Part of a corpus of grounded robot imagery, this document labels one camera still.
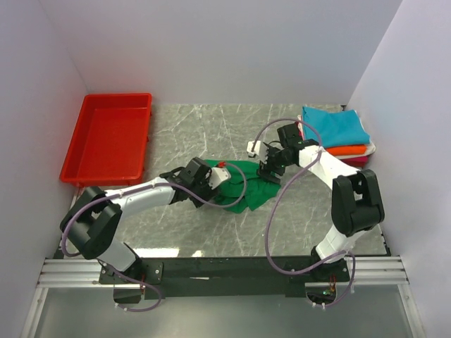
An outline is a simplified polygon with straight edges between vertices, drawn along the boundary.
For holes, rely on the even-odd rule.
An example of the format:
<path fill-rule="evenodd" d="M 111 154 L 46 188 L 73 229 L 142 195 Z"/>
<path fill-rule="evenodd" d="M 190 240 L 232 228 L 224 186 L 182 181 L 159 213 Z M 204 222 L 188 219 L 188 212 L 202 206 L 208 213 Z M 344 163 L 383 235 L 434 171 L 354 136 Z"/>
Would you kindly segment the green t shirt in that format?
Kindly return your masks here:
<path fill-rule="evenodd" d="M 242 213 L 246 208 L 255 211 L 264 205 L 269 199 L 277 196 L 280 184 L 266 182 L 257 175 L 259 165 L 251 161 L 227 161 L 232 163 L 244 173 L 247 182 L 245 195 L 234 206 L 225 208 L 233 213 Z M 222 183 L 218 188 L 218 194 L 214 197 L 216 205 L 229 205 L 240 197 L 244 188 L 244 180 L 235 167 L 226 168 L 231 178 Z"/>

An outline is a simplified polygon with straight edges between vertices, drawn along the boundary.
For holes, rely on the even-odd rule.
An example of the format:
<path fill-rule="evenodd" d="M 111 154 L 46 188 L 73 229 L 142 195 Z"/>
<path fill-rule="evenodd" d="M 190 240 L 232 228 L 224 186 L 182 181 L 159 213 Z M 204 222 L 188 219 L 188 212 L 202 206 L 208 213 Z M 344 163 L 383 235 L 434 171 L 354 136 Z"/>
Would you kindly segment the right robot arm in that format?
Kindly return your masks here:
<path fill-rule="evenodd" d="M 271 209 L 264 233 L 264 249 L 269 265 L 278 273 L 296 276 L 309 273 L 321 265 L 335 263 L 345 256 L 351 256 L 355 242 L 384 220 L 385 211 L 375 172 L 357 170 L 328 153 L 323 147 L 320 133 L 303 120 L 279 118 L 267 123 L 260 129 L 255 140 L 247 143 L 249 156 L 256 156 L 267 162 L 268 146 L 259 140 L 260 136 L 269 126 L 281 121 L 292 121 L 292 126 L 296 130 L 302 124 L 316 135 L 316 141 L 312 145 L 297 151 L 297 164 L 302 169 L 282 188 Z M 279 268 L 271 257 L 268 243 L 270 226 L 283 195 L 290 185 L 307 171 L 317 176 L 332 191 L 333 225 L 313 249 L 315 263 L 301 270 L 284 270 Z"/>

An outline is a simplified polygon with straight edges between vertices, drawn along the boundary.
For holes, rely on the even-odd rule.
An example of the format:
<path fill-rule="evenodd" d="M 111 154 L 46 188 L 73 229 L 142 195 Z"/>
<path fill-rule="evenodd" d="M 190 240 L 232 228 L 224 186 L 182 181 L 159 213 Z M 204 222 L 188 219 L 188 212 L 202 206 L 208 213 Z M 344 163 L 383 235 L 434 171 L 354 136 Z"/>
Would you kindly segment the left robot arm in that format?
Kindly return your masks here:
<path fill-rule="evenodd" d="M 230 173 L 193 158 L 185 167 L 163 173 L 148 182 L 123 189 L 88 187 L 61 221 L 62 242 L 71 242 L 87 260 L 97 259 L 108 274 L 119 271 L 143 280 L 142 259 L 127 244 L 116 239 L 116 230 L 126 217 L 150 208 L 189 199 L 199 208 L 211 201 Z"/>

